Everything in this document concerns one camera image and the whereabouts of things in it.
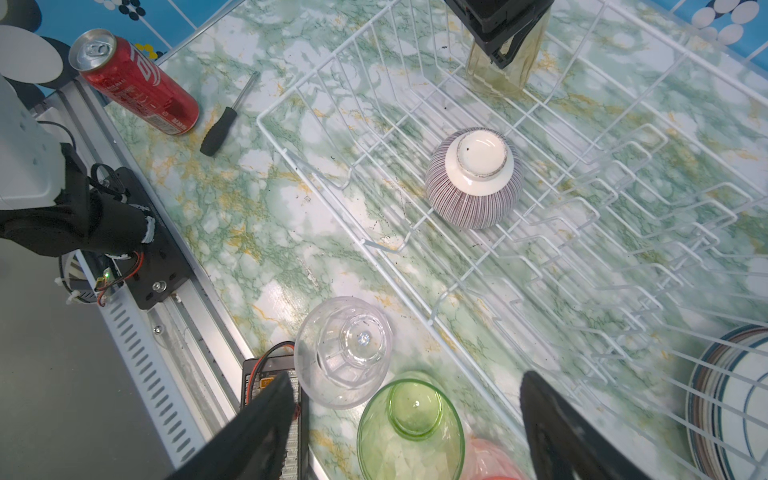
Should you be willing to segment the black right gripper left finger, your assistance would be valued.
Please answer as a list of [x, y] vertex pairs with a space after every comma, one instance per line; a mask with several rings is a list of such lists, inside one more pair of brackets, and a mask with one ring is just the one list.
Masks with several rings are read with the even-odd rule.
[[278, 479], [295, 412], [290, 377], [281, 373], [171, 479]]

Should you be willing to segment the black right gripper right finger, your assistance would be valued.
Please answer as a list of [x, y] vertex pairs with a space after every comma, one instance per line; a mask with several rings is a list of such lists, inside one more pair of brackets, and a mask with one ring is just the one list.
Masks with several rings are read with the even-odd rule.
[[523, 375], [520, 407], [538, 479], [648, 478], [535, 371]]

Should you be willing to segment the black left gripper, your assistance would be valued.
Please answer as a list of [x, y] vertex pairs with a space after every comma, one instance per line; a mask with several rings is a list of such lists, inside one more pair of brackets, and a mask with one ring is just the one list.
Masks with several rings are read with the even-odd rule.
[[445, 0], [496, 67], [515, 60], [552, 0]]

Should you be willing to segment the pink glass cup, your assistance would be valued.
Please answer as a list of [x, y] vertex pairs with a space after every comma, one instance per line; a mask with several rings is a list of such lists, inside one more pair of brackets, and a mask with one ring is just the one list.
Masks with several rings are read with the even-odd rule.
[[461, 480], [525, 478], [523, 472], [495, 443], [479, 438], [472, 438], [467, 443]]

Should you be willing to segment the clear glass cup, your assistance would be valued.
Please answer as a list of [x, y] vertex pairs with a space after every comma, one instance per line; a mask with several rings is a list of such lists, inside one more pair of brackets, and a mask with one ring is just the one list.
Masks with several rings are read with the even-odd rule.
[[381, 309], [352, 296], [329, 299], [309, 313], [297, 333], [294, 363], [299, 384], [323, 407], [357, 407], [382, 385], [393, 345]]

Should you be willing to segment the striped ceramic bowl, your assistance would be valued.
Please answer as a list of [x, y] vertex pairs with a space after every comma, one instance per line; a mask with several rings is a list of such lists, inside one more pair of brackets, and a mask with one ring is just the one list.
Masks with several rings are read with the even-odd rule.
[[521, 152], [501, 133], [458, 130], [431, 154], [425, 174], [430, 207], [449, 224], [484, 230], [504, 220], [523, 193]]

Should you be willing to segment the green glass cup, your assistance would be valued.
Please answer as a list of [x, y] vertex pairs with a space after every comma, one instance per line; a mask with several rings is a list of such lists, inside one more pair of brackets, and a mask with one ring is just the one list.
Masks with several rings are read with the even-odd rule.
[[412, 371], [370, 399], [356, 447], [365, 479], [458, 479], [466, 439], [460, 416], [438, 382]]

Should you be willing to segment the plain white plate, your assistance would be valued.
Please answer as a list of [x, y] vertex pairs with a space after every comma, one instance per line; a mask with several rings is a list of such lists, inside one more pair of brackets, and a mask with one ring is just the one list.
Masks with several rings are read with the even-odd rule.
[[688, 443], [706, 479], [767, 477], [767, 329], [736, 328], [699, 357], [686, 395]]

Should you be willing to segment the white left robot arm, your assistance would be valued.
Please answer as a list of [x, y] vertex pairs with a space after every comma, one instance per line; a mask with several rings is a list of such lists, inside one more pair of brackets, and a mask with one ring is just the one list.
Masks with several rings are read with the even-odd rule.
[[[191, 130], [200, 116], [197, 101], [133, 44], [106, 29], [83, 33], [71, 45], [66, 65], [93, 88], [166, 135]], [[7, 80], [1, 82], [1, 209], [23, 217], [48, 210], [61, 214], [59, 236], [11, 234], [43, 256], [85, 248], [124, 253], [153, 227], [128, 210], [128, 231], [117, 234], [104, 215], [94, 215], [89, 178], [80, 172], [73, 145], [60, 144], [32, 118]]]

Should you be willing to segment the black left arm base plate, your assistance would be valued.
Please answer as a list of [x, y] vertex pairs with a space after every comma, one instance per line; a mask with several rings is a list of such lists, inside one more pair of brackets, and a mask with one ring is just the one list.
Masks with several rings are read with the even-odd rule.
[[96, 280], [96, 302], [104, 307], [122, 287], [137, 306], [149, 310], [192, 275], [170, 229], [137, 175], [126, 167], [90, 167], [91, 226], [87, 251], [110, 265]]

